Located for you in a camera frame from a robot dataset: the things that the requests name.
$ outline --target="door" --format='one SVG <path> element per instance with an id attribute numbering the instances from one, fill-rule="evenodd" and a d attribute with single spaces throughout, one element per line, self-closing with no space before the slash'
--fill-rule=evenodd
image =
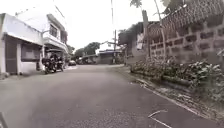
<path id="1" fill-rule="evenodd" d="M 17 42 L 13 37 L 7 37 L 5 42 L 6 72 L 17 74 Z"/>

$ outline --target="overcast sky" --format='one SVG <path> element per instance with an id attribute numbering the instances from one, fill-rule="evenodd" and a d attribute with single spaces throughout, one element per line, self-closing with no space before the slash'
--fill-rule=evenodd
<path id="1" fill-rule="evenodd" d="M 14 15 L 15 12 L 41 6 L 45 1 L 59 7 L 65 16 L 68 31 L 68 44 L 76 49 L 90 42 L 104 42 L 113 38 L 111 18 L 111 0 L 1 0 L 0 13 Z M 130 0 L 114 1 L 114 27 L 127 29 L 132 24 L 142 21 L 141 10 L 130 7 Z M 157 0 L 160 11 L 164 7 Z M 158 20 L 154 0 L 143 0 L 143 9 L 147 10 L 149 21 Z"/>

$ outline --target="white house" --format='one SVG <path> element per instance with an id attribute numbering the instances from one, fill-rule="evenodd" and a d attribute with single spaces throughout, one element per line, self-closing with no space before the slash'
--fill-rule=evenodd
<path id="1" fill-rule="evenodd" d="M 65 18 L 52 3 L 18 13 L 17 17 L 41 32 L 46 49 L 56 48 L 68 52 Z"/>
<path id="2" fill-rule="evenodd" d="M 36 70 L 42 47 L 41 33 L 8 14 L 0 14 L 0 74 Z"/>
<path id="3" fill-rule="evenodd" d="M 114 43 L 113 42 L 104 42 L 101 43 L 100 48 L 96 50 L 98 64 L 112 64 L 114 59 L 114 54 L 117 56 L 121 53 L 119 51 L 120 47 L 116 46 L 116 50 L 114 51 Z"/>

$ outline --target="brick wall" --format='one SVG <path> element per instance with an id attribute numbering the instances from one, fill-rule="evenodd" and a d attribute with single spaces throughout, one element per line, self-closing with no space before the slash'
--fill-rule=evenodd
<path id="1" fill-rule="evenodd" d="M 224 49 L 224 4 L 222 0 L 194 0 L 162 20 L 167 57 L 187 63 L 206 59 L 219 62 Z M 159 24 L 149 26 L 150 56 L 163 59 Z"/>

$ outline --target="street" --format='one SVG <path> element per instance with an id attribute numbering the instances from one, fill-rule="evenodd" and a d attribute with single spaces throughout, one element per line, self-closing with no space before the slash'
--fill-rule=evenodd
<path id="1" fill-rule="evenodd" d="M 112 72 L 113 67 L 78 65 L 0 81 L 0 112 L 8 128 L 218 128 Z M 156 111 L 166 111 L 154 115 L 161 123 L 148 118 Z"/>

